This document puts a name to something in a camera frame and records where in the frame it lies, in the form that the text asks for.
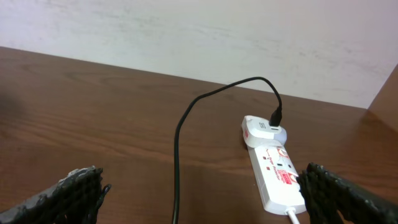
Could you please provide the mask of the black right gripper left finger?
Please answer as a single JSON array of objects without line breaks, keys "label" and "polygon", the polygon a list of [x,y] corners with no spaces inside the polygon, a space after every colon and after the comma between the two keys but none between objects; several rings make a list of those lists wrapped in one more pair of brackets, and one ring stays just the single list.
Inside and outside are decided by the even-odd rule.
[{"label": "black right gripper left finger", "polygon": [[1,212],[1,224],[96,224],[111,185],[101,184],[103,169],[75,169],[50,188]]}]

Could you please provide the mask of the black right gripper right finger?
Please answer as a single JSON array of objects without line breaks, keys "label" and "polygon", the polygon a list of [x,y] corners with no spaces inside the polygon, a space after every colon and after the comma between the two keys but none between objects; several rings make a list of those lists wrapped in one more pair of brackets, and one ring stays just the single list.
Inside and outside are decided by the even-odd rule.
[{"label": "black right gripper right finger", "polygon": [[296,178],[311,224],[397,224],[397,205],[309,163]]}]

